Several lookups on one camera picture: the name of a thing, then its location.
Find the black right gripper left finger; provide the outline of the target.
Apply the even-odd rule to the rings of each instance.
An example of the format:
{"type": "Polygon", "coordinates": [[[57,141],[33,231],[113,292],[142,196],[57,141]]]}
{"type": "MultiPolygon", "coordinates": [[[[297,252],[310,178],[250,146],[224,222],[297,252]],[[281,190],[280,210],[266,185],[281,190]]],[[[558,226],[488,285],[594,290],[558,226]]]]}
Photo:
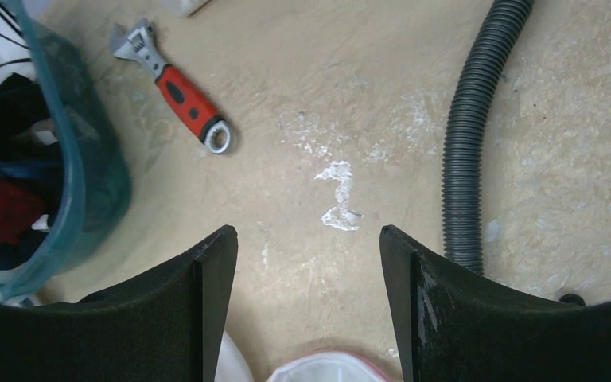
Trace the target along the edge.
{"type": "Polygon", "coordinates": [[[225,225],[75,302],[0,304],[0,381],[211,381],[238,255],[225,225]]]}

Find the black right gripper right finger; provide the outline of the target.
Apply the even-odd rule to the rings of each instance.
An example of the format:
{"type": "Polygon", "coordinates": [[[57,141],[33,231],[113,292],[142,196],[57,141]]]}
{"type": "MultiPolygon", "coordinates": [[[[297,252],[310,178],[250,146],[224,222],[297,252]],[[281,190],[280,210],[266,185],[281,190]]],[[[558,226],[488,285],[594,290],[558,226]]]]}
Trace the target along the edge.
{"type": "Polygon", "coordinates": [[[611,302],[525,294],[392,225],[379,252],[405,380],[611,381],[611,302]]]}

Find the small pink-zip mesh bag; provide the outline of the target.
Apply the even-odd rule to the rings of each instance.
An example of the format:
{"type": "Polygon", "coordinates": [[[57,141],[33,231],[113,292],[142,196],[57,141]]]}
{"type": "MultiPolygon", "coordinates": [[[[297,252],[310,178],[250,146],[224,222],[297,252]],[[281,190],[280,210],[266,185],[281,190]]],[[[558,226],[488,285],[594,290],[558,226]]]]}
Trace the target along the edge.
{"type": "MultiPolygon", "coordinates": [[[[215,381],[253,381],[243,354],[228,333],[224,333],[215,381]]],[[[325,350],[290,361],[267,378],[270,382],[389,381],[390,377],[372,362],[353,353],[325,350]]]]}

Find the navy blue bra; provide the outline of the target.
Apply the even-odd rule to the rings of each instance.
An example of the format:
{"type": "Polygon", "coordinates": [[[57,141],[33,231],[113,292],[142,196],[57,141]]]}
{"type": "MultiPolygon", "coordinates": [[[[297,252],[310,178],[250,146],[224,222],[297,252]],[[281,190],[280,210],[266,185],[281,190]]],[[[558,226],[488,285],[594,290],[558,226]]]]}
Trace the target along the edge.
{"type": "Polygon", "coordinates": [[[0,91],[0,178],[19,181],[46,210],[15,244],[0,244],[0,271],[27,262],[53,226],[64,189],[64,160],[41,87],[28,80],[0,91]]]}

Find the red-handled adjustable wrench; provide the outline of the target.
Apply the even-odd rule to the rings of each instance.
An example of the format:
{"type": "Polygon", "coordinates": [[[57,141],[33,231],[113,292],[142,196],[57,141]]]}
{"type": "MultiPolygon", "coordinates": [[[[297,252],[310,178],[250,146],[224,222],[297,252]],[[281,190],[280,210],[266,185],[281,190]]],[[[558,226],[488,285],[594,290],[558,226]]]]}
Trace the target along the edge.
{"type": "Polygon", "coordinates": [[[208,96],[160,54],[151,21],[140,18],[131,29],[115,23],[109,45],[114,57],[137,62],[151,73],[172,111],[211,153],[231,149],[235,136],[230,124],[208,96]]]}

